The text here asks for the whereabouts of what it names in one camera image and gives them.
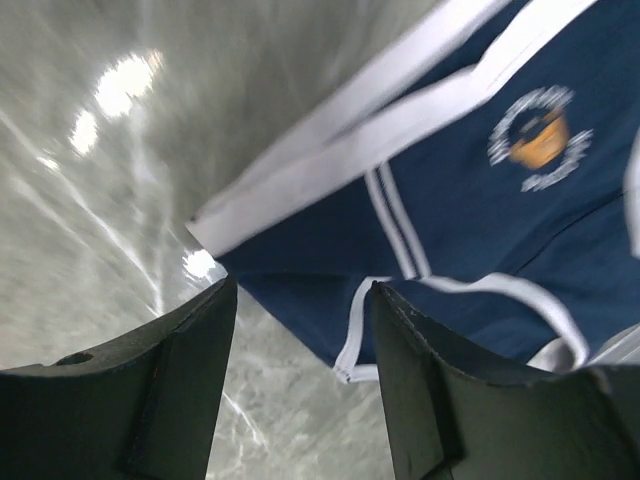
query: folded garment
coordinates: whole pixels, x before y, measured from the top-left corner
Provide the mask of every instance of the folded garment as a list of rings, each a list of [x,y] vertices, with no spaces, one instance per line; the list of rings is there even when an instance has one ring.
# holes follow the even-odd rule
[[[375,280],[580,366],[639,320],[638,25],[637,0],[444,2],[187,226],[343,381],[377,378]]]

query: navy blue fabric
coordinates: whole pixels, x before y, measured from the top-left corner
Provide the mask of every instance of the navy blue fabric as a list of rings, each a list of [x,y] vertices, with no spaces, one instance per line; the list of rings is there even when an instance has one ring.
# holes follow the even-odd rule
[[[478,62],[524,4],[512,2],[405,94]],[[390,162],[433,274],[462,282],[492,272],[531,280],[568,307],[593,350],[637,323],[640,311],[640,262],[630,256],[622,197],[640,128],[638,25],[638,0],[600,0],[489,103]],[[562,119],[571,138],[585,132],[584,157],[562,181],[523,191],[528,177],[553,172],[562,156],[536,171],[509,159],[492,166],[489,139],[521,97],[555,86],[573,94]],[[517,131],[508,139],[530,140],[555,113],[541,120],[545,112],[531,109],[531,121],[514,121]],[[534,129],[522,133],[531,122]],[[504,295],[444,294],[402,280],[362,179],[219,260],[329,365],[343,346],[351,299],[366,276],[397,279],[392,286],[427,315],[522,362],[556,337],[529,307]],[[368,320],[364,328],[359,363],[374,363]]]

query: marble surface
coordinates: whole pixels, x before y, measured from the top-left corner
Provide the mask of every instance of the marble surface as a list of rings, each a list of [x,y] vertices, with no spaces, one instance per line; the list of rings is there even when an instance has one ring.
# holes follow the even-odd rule
[[[436,0],[0,2],[0,368],[225,273],[183,222]],[[390,479],[377,385],[242,293],[211,479]]]

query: cloth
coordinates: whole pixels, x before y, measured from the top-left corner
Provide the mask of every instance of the cloth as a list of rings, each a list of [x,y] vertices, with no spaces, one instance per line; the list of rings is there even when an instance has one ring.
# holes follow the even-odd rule
[[[343,381],[377,378],[375,280],[580,366],[638,323],[639,22],[637,0],[449,0],[188,228]]]

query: circular logo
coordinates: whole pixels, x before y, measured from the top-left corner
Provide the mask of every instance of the circular logo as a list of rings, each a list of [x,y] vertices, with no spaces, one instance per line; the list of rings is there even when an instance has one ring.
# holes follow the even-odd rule
[[[571,90],[559,86],[529,92],[507,110],[493,129],[488,150],[491,166],[508,159],[539,172],[523,181],[522,192],[544,190],[580,166],[593,131],[571,137],[565,110],[573,96]],[[549,171],[559,158],[560,164]]]

